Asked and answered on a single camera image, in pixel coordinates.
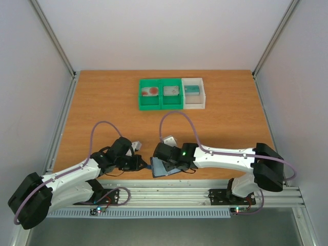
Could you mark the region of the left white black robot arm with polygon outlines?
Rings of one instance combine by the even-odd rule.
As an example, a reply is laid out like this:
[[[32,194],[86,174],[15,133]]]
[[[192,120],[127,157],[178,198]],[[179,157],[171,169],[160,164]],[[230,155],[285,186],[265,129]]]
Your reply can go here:
[[[27,175],[8,200],[14,224],[28,230],[58,209],[74,204],[105,204],[109,192],[97,178],[115,169],[134,172],[146,168],[147,163],[137,154],[140,148],[140,141],[120,137],[70,168],[43,176],[36,172]]]

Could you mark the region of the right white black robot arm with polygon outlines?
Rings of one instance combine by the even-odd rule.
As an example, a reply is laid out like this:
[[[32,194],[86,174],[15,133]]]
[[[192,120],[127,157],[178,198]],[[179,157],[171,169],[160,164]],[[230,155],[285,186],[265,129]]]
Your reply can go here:
[[[243,172],[241,177],[229,180],[226,197],[232,203],[255,191],[283,190],[283,158],[264,143],[248,149],[216,149],[196,143],[184,143],[179,148],[160,142],[150,161],[153,177],[205,168]]]

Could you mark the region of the blue leather card holder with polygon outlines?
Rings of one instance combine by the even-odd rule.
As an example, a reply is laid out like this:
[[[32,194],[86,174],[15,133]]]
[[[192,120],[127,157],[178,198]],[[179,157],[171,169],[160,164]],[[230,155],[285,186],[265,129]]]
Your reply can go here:
[[[164,162],[157,157],[151,157],[150,164],[146,168],[151,170],[153,178],[170,176],[181,172],[174,165]]]

